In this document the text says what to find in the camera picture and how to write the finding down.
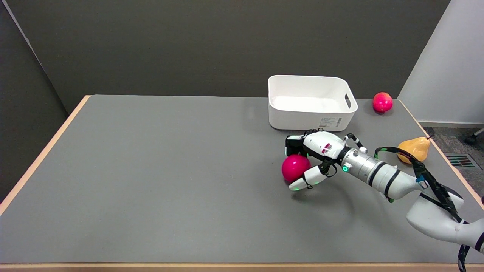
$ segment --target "gray table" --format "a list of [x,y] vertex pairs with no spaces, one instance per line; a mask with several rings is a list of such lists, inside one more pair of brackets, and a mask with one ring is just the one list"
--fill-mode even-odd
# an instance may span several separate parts
[[[370,152],[424,135],[397,100],[384,115],[371,100],[358,103],[337,134],[354,133]],[[94,95],[82,104],[2,203],[0,263],[451,263],[456,269],[458,245],[406,222],[417,192],[391,204],[342,171],[311,191],[289,191],[280,166],[285,136],[294,132],[269,126],[265,98]],[[412,173],[393,154],[381,159]],[[426,165],[463,196],[463,218],[484,216],[434,146]],[[482,264],[484,256],[471,250],[468,263]]]

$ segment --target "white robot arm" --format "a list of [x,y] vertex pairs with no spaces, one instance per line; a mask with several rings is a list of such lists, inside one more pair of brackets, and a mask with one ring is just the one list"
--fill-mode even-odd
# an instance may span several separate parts
[[[352,148],[346,144],[350,138],[358,148]],[[434,239],[470,246],[484,254],[484,219],[468,223],[458,217],[457,211],[464,204],[464,200],[451,188],[436,181],[430,182],[433,180],[430,173],[425,172],[425,175],[417,175],[419,178],[416,178],[398,170],[396,166],[367,155],[367,149],[353,134],[348,134],[344,139],[324,131],[288,136],[286,156],[291,154],[309,155],[322,163],[305,171],[301,178],[289,185],[290,190],[311,189],[313,185],[330,177],[328,175],[330,166],[335,167],[334,165],[338,164],[344,172],[381,192],[390,202],[412,191],[421,191],[407,214],[410,225]],[[447,198],[444,199],[439,190],[446,191]],[[461,247],[461,251],[465,250],[463,259],[469,250],[469,247],[464,248],[466,247]],[[461,271],[465,271],[463,259],[459,252]]]

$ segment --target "table edge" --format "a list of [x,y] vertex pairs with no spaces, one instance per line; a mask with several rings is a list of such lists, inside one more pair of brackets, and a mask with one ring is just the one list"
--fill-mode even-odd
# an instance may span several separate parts
[[84,106],[84,104],[87,102],[87,100],[90,97],[91,97],[91,95],[86,95],[82,98],[81,102],[79,102],[79,104],[72,111],[72,113],[69,115],[69,117],[67,117],[66,121],[62,124],[62,126],[60,126],[59,130],[54,134],[54,136],[51,138],[51,140],[47,143],[47,145],[44,147],[44,149],[37,156],[35,161],[33,161],[33,163],[30,165],[30,167],[27,169],[27,171],[22,175],[22,177],[17,182],[17,184],[15,184],[13,189],[8,193],[7,197],[2,201],[2,203],[0,203],[0,216],[5,212],[8,205],[10,205],[10,203],[17,196],[18,192],[22,189],[22,187],[27,183],[29,178],[36,171],[37,167],[39,167],[40,163],[44,160],[44,158],[50,152],[52,147],[54,147],[54,145],[57,143],[57,140],[62,136],[62,134],[67,129],[69,124],[76,117],[76,115],[79,113],[79,111],[82,109],[82,107]]
[[[408,110],[407,106],[405,106],[405,104],[400,99],[397,99],[397,100],[407,110],[407,112],[410,114],[410,116],[412,116],[412,118],[415,120],[415,122],[417,123],[417,125],[423,131],[423,133],[425,133],[425,135],[427,137],[429,137],[430,135],[427,133],[427,131],[425,131],[425,129],[422,127],[422,125],[420,125],[420,123],[415,119],[415,117],[413,116],[413,114]],[[451,162],[449,162],[449,160],[447,159],[447,157],[444,155],[444,153],[442,152],[442,150],[440,150],[440,148],[437,146],[437,144],[435,143],[435,141],[432,138],[430,138],[430,142],[432,143],[432,145],[434,145],[435,149],[437,149],[437,151],[442,156],[442,158],[444,158],[445,162],[447,162],[447,164],[449,165],[449,167],[452,169],[452,171],[455,173],[455,175],[460,179],[460,181],[465,186],[465,188],[469,191],[469,193],[472,195],[472,197],[474,197],[474,199],[477,201],[477,204],[479,204],[479,206],[481,206],[481,208],[484,210],[484,204],[482,203],[481,197],[476,193],[476,191],[474,191],[474,189],[471,187],[471,185],[469,185],[469,183],[462,176],[462,174],[459,172],[459,170],[457,170],[457,168],[455,168],[454,166],[452,166]]]
[[[482,271],[484,264],[467,264],[469,272]],[[455,272],[450,263],[28,263],[0,264],[0,271],[131,271],[131,272]]]

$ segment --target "dark gray wall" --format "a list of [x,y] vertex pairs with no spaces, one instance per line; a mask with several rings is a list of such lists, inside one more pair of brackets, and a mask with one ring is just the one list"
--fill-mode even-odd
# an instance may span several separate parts
[[450,0],[8,0],[68,110],[85,94],[267,95],[274,74],[397,97]]
[[0,3],[0,202],[65,120],[42,69]]

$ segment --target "floor vent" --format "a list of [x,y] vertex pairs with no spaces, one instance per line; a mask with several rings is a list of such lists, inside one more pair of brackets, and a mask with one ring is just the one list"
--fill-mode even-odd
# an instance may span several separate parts
[[444,153],[451,165],[458,169],[481,169],[469,154]]

